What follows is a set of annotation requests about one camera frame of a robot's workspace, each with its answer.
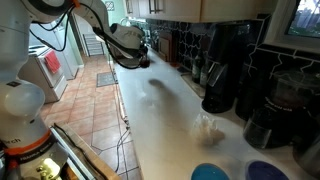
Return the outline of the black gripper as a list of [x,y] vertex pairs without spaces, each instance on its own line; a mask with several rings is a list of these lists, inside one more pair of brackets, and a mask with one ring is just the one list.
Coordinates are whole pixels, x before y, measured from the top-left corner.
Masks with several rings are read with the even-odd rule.
[[143,58],[147,58],[147,54],[148,54],[148,47],[146,44],[141,44],[140,45],[140,55]]

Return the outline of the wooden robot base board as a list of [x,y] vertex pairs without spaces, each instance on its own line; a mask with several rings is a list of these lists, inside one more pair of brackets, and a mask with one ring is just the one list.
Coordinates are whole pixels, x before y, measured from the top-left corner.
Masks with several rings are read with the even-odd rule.
[[84,180],[121,180],[119,175],[68,125],[54,124],[51,132],[69,154],[71,162]]

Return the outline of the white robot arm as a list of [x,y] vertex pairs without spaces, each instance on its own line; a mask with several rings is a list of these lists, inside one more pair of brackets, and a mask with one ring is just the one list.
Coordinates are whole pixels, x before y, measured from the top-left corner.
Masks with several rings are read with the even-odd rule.
[[56,179],[68,153],[43,122],[45,94],[18,73],[29,58],[29,29],[73,12],[105,43],[128,58],[140,52],[143,31],[108,22],[101,0],[0,0],[0,141],[4,144],[1,180]]

